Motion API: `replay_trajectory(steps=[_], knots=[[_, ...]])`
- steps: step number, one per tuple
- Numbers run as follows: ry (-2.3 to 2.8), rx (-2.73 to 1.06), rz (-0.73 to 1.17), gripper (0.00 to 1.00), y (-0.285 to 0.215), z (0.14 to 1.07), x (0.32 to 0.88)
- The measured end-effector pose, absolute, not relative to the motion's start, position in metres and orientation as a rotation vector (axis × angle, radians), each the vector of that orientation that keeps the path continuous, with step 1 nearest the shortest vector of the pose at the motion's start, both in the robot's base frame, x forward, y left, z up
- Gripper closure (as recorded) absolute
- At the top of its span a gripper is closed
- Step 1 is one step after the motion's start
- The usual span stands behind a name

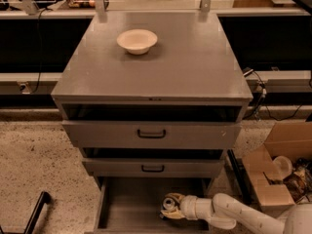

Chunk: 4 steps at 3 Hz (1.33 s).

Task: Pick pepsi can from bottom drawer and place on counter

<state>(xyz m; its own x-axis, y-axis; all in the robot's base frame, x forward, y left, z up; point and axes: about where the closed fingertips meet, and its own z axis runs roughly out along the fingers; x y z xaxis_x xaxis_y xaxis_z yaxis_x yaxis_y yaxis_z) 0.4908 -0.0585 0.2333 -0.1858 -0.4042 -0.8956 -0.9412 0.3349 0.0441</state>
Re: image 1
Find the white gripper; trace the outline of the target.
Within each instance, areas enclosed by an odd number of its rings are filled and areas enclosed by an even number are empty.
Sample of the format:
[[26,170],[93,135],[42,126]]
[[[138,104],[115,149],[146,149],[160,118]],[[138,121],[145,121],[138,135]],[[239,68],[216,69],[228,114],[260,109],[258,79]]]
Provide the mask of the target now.
[[169,193],[165,196],[171,197],[175,200],[175,205],[178,206],[180,204],[179,209],[173,210],[162,210],[161,214],[164,217],[170,219],[183,219],[186,218],[188,220],[197,220],[198,217],[196,216],[196,201],[197,197],[192,195],[184,195],[180,193]]

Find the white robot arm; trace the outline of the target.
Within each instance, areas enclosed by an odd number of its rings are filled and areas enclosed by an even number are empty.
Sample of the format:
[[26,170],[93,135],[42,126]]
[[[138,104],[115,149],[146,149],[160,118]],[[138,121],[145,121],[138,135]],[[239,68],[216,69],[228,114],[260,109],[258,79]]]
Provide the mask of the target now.
[[169,193],[163,200],[161,214],[171,219],[204,220],[224,230],[241,223],[253,234],[312,234],[312,205],[309,203],[293,206],[281,219],[224,193],[217,193],[212,199]]

